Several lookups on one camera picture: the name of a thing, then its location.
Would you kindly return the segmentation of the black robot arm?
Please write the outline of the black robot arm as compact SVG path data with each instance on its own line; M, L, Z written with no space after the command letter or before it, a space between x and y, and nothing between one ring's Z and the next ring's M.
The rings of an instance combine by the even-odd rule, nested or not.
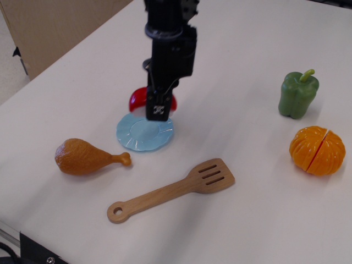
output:
M152 40L151 58L143 62L148 73L146 118L167 121L173 89L193 73L197 30L189 20L198 1L145 1L148 13L145 34Z

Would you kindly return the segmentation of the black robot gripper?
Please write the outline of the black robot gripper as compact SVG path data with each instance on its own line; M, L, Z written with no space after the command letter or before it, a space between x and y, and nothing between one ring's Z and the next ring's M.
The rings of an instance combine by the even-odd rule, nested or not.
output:
M166 122L172 105L170 90L179 80L193 73L197 46L197 29L184 26L172 40L152 40L152 56L142 64L148 73L146 118Z

